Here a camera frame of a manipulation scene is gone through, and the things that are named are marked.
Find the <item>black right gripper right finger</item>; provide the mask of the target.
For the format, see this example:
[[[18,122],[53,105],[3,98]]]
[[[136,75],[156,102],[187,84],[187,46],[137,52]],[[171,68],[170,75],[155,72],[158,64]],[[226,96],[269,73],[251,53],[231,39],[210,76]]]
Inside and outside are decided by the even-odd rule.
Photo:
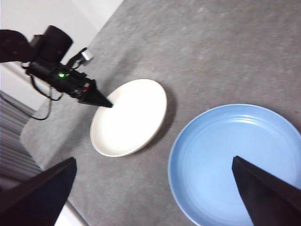
[[[255,226],[299,226],[301,190],[235,156],[232,173],[239,195]]]

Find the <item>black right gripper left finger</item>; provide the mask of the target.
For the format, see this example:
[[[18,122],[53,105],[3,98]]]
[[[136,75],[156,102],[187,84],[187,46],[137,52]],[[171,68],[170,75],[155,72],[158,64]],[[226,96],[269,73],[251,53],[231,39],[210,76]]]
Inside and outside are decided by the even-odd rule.
[[[70,157],[0,193],[2,226],[53,226],[71,192],[77,173]]]

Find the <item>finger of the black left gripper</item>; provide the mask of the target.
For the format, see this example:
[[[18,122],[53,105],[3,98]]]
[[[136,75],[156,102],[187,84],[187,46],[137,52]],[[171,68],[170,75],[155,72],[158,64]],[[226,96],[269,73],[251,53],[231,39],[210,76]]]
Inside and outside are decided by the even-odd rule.
[[[98,107],[112,108],[112,103],[96,86],[95,80],[86,82],[80,90],[79,103]]]

